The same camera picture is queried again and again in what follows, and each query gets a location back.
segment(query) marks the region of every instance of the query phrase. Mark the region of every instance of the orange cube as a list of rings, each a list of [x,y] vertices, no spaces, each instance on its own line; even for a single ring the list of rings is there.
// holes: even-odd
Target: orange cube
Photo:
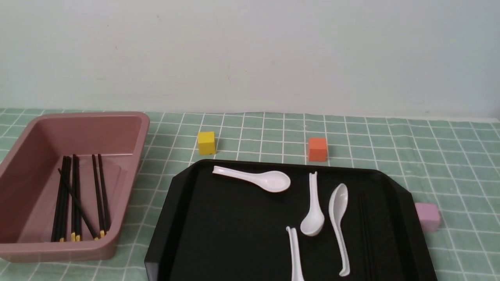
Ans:
[[[328,157],[327,139],[323,137],[309,138],[309,161],[326,162]]]

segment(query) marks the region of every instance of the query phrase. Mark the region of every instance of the block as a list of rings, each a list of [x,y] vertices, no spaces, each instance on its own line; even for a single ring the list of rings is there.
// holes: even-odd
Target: block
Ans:
[[[415,203],[415,209],[423,231],[435,232],[438,230],[441,224],[438,206],[429,203]]]
[[[216,153],[216,133],[213,131],[201,131],[198,133],[198,150],[200,155]]]
[[[323,137],[309,138],[309,161],[326,162],[328,158],[327,139]]]

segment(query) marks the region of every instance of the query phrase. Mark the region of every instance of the green checkered tablecloth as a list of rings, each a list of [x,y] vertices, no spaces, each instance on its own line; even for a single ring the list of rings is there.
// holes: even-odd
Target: green checkered tablecloth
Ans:
[[[0,108],[0,161],[29,121],[60,112]],[[443,223],[439,231],[426,233],[426,240],[440,281],[500,280],[498,122],[268,112],[147,114],[151,125],[116,256],[70,263],[0,259],[1,281],[145,281],[144,256],[174,175],[203,158],[309,164],[310,137],[327,138],[324,165],[380,170],[411,191],[416,202],[439,206]],[[198,154],[199,131],[215,131],[216,155]]]

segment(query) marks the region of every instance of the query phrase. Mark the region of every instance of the plastic spoon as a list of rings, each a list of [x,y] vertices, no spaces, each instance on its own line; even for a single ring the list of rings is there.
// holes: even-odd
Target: plastic spoon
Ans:
[[[282,192],[290,187],[290,178],[285,173],[276,170],[263,173],[249,173],[213,166],[213,173],[251,182],[268,192]]]
[[[321,212],[318,200],[318,172],[309,174],[309,213],[300,224],[300,230],[307,236],[316,236],[325,223],[325,216]]]
[[[295,228],[286,227],[288,237],[290,238],[291,252],[291,281],[304,281],[301,266],[301,254],[299,251],[299,238],[297,238],[297,230]]]
[[[331,194],[330,203],[328,204],[328,214],[330,216],[331,225],[333,226],[333,231],[335,231],[335,236],[337,237],[338,249],[340,250],[340,257],[342,258],[342,270],[338,274],[341,277],[351,273],[349,256],[347,254],[346,244],[344,243],[344,236],[342,235],[341,229],[341,220],[346,212],[348,200],[347,186],[341,183]]]

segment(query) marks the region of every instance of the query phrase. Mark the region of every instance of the chopsticks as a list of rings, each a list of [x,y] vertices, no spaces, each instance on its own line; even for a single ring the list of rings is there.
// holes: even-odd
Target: chopsticks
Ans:
[[[70,240],[79,242],[82,237],[82,220],[88,227],[94,240],[103,238],[110,229],[110,211],[108,205],[108,193],[103,169],[103,158],[98,154],[99,177],[97,173],[96,156],[92,155],[92,166],[95,184],[95,195],[97,201],[97,214],[99,219],[99,231],[95,232],[90,223],[89,217],[84,213],[81,202],[81,182],[80,182],[80,159],[75,154],[62,157],[61,168],[58,168],[60,174],[59,187],[57,190],[57,200],[55,203],[54,219],[52,224],[51,242],[66,242],[69,196],[71,196],[71,214],[70,214]]]
[[[75,171],[73,173],[73,176],[76,178],[76,185],[73,186],[74,194],[76,195],[77,200],[80,200],[80,159],[73,154],[73,161],[76,161],[75,165]],[[82,241],[82,214],[80,214],[80,211],[75,208],[75,226],[74,226],[74,234],[75,234],[75,241],[80,242]]]
[[[64,156],[62,158],[62,166],[61,166],[61,168],[63,170],[66,168],[67,162],[68,162],[68,159],[66,158],[66,156]],[[59,235],[61,233],[61,230],[60,230],[61,215],[62,215],[62,211],[63,211],[63,206],[62,206],[63,191],[64,191],[63,179],[61,178],[59,180],[59,189],[58,189],[58,192],[57,192],[57,201],[55,203],[54,222],[53,222],[53,225],[52,225],[52,236],[51,236],[51,239],[50,239],[51,242],[57,242],[59,240],[59,238],[60,238]]]
[[[77,200],[80,199],[80,160],[73,154],[73,175],[72,188]],[[82,220],[79,216],[78,209],[75,205],[75,200],[71,200],[71,241],[79,242],[82,237],[81,227]]]
[[[96,156],[92,154],[92,167],[94,171],[94,183],[95,183],[95,198],[97,199],[97,215],[99,216],[99,233],[100,237],[103,238],[106,234],[104,228],[104,218],[103,218],[103,203],[101,199],[101,191],[99,188],[99,179],[97,176],[97,165]]]
[[[66,165],[63,167],[63,174],[65,177],[70,177],[71,172],[71,158],[66,156]],[[69,197],[68,191],[62,190],[62,198],[61,198],[61,212],[59,214],[59,232],[57,235],[57,240],[59,242],[66,241],[66,229],[68,226],[68,205],[69,205]]]
[[[70,183],[68,182],[68,180],[64,176],[61,169],[58,168],[57,170],[59,171],[59,174],[61,175],[63,185],[65,186],[66,191],[71,195],[71,198],[73,199],[76,207],[78,208],[78,211],[80,211],[81,218],[83,219],[83,221],[87,225],[88,230],[90,231],[90,234],[92,235],[94,240],[98,240],[99,237],[98,237],[96,231],[94,230],[94,228],[92,227],[92,224],[90,223],[89,218],[87,217],[87,214],[85,213],[84,208],[82,207],[82,203],[80,203],[80,200],[78,200],[76,198],[75,194],[73,193],[73,190],[71,190]]]
[[[363,236],[363,253],[364,253],[364,272],[366,281],[377,280],[375,268],[375,258],[372,250],[372,237],[367,221],[367,210],[365,196],[363,193],[359,195],[359,210],[361,213],[361,232]]]
[[[106,192],[106,183],[104,181],[103,157],[98,154],[97,159],[99,160],[100,188],[102,193],[102,207],[104,209],[104,230],[107,233],[108,231],[110,231],[111,227],[110,208],[108,206],[108,193]]]

